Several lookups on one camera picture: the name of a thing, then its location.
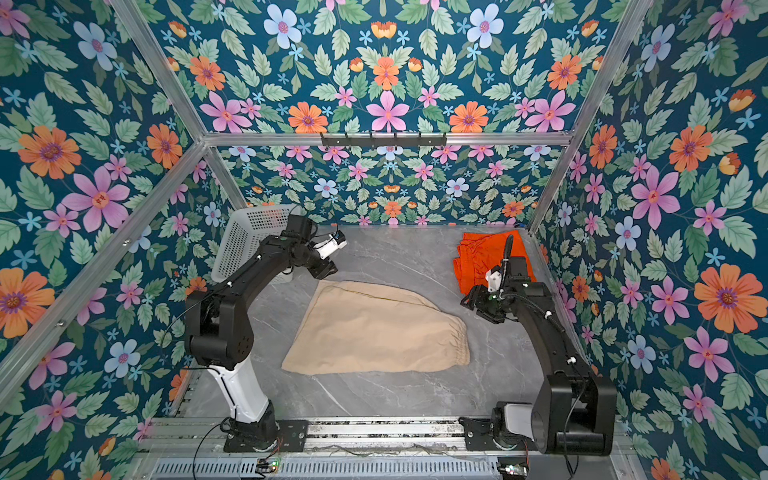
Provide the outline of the orange shorts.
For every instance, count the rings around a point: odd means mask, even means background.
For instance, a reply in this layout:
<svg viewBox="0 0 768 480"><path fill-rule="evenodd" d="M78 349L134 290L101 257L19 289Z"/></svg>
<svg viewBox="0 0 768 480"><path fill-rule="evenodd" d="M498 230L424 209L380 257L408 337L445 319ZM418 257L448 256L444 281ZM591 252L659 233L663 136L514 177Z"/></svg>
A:
<svg viewBox="0 0 768 480"><path fill-rule="evenodd" d="M513 239L511 256L524 258L528 275L532 280L536 279L519 231L499 234L465 232L457 246L458 257L453 260L454 273L461 294L469 294L476 285L488 285L485 275L489 270L500 265L508 238Z"/></svg>

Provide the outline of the beige shorts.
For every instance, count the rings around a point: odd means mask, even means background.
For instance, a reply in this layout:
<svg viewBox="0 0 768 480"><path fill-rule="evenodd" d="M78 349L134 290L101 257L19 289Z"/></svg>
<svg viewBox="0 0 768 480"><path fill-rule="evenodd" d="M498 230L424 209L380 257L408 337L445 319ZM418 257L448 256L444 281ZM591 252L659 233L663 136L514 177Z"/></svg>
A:
<svg viewBox="0 0 768 480"><path fill-rule="evenodd" d="M413 291L321 281L281 368L307 376L467 366L465 322Z"/></svg>

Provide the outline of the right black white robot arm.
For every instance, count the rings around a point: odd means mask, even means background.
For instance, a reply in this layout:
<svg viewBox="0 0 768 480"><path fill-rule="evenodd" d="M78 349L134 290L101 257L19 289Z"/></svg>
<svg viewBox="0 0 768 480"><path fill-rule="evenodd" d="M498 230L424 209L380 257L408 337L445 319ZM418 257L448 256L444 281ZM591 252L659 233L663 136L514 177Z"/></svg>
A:
<svg viewBox="0 0 768 480"><path fill-rule="evenodd" d="M502 259L488 272L487 282L473 287L462 305L493 324L511 319L522 325L543 373L533 402L500 402L493 409L493 442L511 448L528 440L543 454L609 455L616 387L579 354L549 288L528 275L527 262L520 257Z"/></svg>

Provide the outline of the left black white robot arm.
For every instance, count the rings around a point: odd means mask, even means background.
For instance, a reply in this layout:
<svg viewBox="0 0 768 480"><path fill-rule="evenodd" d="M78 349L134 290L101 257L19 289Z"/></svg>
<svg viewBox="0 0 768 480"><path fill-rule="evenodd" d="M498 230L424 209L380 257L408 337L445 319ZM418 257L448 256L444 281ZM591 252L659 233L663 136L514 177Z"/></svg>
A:
<svg viewBox="0 0 768 480"><path fill-rule="evenodd" d="M346 246L343 232L321 236L302 215L287 216L286 227L256 241L256 249L206 292L188 295L183 311L185 348L211 374L228 406L222 428L227 451L269 451L280 443L271 400L262 391L250 360L255 336L248 309L279 275L305 268L321 280L337 272L331 256Z"/></svg>

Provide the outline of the white plastic laundry basket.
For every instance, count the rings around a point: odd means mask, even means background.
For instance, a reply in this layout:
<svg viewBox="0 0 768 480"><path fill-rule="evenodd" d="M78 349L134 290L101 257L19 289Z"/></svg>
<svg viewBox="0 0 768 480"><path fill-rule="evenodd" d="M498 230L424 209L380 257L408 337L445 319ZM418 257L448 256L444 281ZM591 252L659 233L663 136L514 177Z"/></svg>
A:
<svg viewBox="0 0 768 480"><path fill-rule="evenodd" d="M249 207L232 213L211 271L212 280L224 282L251 259L262 240L279 236L287 227L290 213L299 213L296 205Z"/></svg>

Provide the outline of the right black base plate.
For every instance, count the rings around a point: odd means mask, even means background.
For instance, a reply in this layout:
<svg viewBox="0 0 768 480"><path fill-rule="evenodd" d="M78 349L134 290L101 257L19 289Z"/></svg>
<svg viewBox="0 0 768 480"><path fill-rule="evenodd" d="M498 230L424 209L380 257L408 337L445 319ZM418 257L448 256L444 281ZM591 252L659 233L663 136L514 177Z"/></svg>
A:
<svg viewBox="0 0 768 480"><path fill-rule="evenodd" d="M499 441L493 434L493 422L489 418L459 417L467 451L503 451L510 445Z"/></svg>

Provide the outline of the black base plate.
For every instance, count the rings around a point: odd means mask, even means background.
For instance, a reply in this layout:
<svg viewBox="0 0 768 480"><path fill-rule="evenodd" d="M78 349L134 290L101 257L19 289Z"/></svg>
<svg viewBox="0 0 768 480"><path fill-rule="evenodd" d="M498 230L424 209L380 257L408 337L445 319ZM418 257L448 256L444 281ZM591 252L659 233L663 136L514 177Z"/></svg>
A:
<svg viewBox="0 0 768 480"><path fill-rule="evenodd" d="M304 450L308 438L306 420L267 420L243 423L229 421L224 429L226 453L297 453Z"/></svg>
<svg viewBox="0 0 768 480"><path fill-rule="evenodd" d="M493 434L493 422L489 418L459 417L467 451L503 451L510 445L499 441Z"/></svg>

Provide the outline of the black hook rail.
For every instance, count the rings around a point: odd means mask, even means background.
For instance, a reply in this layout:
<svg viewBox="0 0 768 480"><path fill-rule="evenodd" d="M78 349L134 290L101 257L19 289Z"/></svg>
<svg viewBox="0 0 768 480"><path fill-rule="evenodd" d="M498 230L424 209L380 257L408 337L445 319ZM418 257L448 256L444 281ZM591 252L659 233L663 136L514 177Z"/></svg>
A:
<svg viewBox="0 0 768 480"><path fill-rule="evenodd" d="M378 148L395 146L403 148L442 147L448 144L446 134L435 133L391 133L391 134L321 134L321 145L324 147L360 147Z"/></svg>

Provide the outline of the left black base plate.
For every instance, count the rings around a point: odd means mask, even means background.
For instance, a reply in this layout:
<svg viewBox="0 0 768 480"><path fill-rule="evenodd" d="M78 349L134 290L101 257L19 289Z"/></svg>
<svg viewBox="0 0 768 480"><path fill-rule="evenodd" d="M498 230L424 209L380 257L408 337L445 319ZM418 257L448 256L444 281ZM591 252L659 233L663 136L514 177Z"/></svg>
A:
<svg viewBox="0 0 768 480"><path fill-rule="evenodd" d="M226 453L297 453L304 450L308 438L306 420L267 420L243 423L229 421L224 429Z"/></svg>

